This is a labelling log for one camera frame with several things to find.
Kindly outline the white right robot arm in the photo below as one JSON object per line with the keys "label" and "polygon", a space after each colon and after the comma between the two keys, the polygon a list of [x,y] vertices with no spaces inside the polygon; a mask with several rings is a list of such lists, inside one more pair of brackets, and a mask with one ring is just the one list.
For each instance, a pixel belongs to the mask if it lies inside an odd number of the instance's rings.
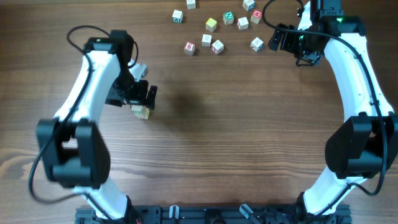
{"label": "white right robot arm", "polygon": [[343,102],[344,122],[325,145],[326,167],[299,197],[303,218],[317,220],[366,180],[377,177],[377,195],[397,155],[397,115],[385,99],[371,65],[366,31],[357,16],[345,16],[339,1],[301,3],[298,26],[278,24],[268,46],[292,53],[297,66],[329,62]]}

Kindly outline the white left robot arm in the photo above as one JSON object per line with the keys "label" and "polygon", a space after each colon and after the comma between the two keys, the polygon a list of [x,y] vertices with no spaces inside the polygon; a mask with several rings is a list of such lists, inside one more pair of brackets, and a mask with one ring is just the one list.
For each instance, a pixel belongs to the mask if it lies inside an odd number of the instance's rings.
{"label": "white left robot arm", "polygon": [[68,98],[52,119],[37,124],[35,161],[43,163],[49,181],[90,204],[94,221],[141,223],[131,199],[109,176],[110,153],[98,123],[105,105],[153,110],[157,87],[146,80],[147,66],[137,61],[137,43],[125,30],[92,37],[80,52],[81,70]]}

